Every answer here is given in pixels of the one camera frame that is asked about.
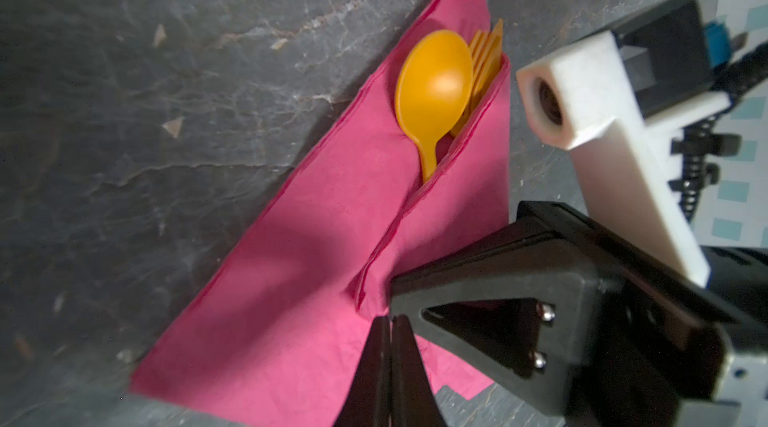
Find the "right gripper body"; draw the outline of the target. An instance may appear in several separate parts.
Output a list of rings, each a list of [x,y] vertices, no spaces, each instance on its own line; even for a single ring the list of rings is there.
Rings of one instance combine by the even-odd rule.
[[[567,385],[569,417],[601,426],[767,422],[767,252],[707,247],[703,286],[572,208],[523,202],[532,373]]]

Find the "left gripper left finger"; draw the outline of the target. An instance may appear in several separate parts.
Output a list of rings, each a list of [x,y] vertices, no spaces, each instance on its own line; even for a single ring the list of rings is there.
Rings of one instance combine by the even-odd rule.
[[[376,317],[334,427],[387,427],[391,414],[391,324]]]

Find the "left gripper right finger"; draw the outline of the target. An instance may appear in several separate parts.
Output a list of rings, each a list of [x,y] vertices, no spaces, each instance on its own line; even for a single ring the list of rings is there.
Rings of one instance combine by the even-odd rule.
[[[407,316],[393,318],[392,349],[391,425],[446,427]]]

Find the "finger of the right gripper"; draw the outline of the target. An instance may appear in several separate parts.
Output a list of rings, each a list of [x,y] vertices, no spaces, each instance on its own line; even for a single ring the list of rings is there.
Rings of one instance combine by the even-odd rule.
[[[589,364],[600,272],[548,233],[494,233],[394,277],[390,312],[541,413],[565,415]]]

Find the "pink paper napkin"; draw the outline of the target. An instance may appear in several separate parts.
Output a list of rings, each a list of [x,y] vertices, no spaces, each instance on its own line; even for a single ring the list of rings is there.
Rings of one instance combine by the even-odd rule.
[[[508,222],[510,64],[421,176],[397,124],[410,50],[488,29],[487,0],[432,0],[134,372],[133,393],[251,426],[329,426],[391,277]]]

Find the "orange chopstick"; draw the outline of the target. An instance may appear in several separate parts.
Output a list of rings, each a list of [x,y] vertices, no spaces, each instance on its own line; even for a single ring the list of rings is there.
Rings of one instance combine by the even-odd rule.
[[[483,51],[484,59],[477,78],[471,111],[473,111],[480,103],[493,79],[499,73],[502,56],[503,27],[504,21],[499,19],[493,30],[489,33]]]
[[[457,138],[459,136],[459,134],[461,133],[461,131],[463,130],[463,128],[465,127],[466,123],[470,118],[475,87],[477,84],[477,78],[479,76],[480,67],[483,63],[483,59],[484,59],[483,51],[487,43],[488,37],[489,37],[489,33],[487,31],[478,30],[475,32],[472,38],[472,41],[469,45],[471,60],[472,60],[472,83],[470,87],[470,98],[464,110],[462,111],[462,114],[458,119],[457,123],[454,125],[454,127],[450,131],[450,135],[453,138]]]

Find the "orange spoon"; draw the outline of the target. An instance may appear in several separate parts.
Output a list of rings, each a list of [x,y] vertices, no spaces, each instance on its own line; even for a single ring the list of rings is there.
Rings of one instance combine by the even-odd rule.
[[[461,117],[470,99],[472,83],[469,47],[450,30],[438,30],[424,37],[410,51],[400,70],[395,115],[401,130],[418,150],[424,182],[436,171],[437,143]]]

